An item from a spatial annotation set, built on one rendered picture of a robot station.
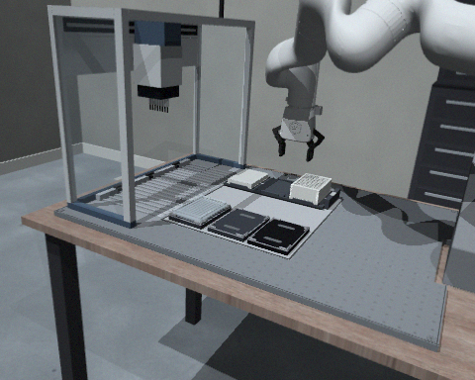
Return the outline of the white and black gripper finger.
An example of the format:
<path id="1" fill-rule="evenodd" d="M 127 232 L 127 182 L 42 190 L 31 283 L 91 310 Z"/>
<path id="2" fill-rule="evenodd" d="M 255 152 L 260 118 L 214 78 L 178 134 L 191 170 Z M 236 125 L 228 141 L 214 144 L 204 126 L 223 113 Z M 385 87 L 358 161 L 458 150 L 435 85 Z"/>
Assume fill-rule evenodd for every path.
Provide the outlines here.
<path id="1" fill-rule="evenodd" d="M 315 128 L 313 130 L 313 134 L 318 138 L 318 140 L 316 142 L 313 141 L 313 139 L 311 139 L 310 142 L 307 142 L 307 145 L 309 147 L 309 149 L 307 150 L 307 159 L 306 161 L 309 162 L 310 160 L 313 159 L 313 156 L 314 156 L 314 148 L 317 147 L 319 144 L 321 144 L 321 142 L 324 140 L 324 136 L 319 133 Z"/>
<path id="2" fill-rule="evenodd" d="M 279 143 L 279 149 L 278 149 L 278 152 L 279 152 L 279 156 L 282 156 L 285 154 L 285 147 L 286 147 L 286 143 L 284 139 L 282 139 L 278 133 L 278 131 L 281 130 L 281 126 L 278 126 L 274 129 L 272 129 L 272 132 L 275 136 L 275 138 L 277 139 L 278 143 Z"/>

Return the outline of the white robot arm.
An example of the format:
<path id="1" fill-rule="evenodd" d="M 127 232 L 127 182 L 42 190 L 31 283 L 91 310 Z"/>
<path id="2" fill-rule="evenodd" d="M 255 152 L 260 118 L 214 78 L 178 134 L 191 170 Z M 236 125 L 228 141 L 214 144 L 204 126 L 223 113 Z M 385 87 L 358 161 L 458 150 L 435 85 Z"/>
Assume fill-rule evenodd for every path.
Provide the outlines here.
<path id="1" fill-rule="evenodd" d="M 265 66 L 267 84 L 288 88 L 291 107 L 313 107 L 316 115 L 322 114 L 323 106 L 315 103 L 320 62 L 327 51 L 337 68 L 358 73 L 416 33 L 432 64 L 475 76 L 474 5 L 455 0 L 367 0 L 351 15 L 350 9 L 351 0 L 299 0 L 295 38 L 277 45 Z"/>

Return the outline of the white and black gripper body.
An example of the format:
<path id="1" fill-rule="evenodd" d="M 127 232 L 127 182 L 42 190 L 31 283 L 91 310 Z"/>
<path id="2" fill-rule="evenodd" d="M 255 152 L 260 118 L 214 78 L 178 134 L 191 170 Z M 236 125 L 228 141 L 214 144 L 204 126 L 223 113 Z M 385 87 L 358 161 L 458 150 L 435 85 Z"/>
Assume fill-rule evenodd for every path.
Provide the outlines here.
<path id="1" fill-rule="evenodd" d="M 282 139 L 308 143 L 315 137 L 314 128 L 316 128 L 316 113 L 313 107 L 307 109 L 290 105 L 285 107 L 280 130 Z"/>

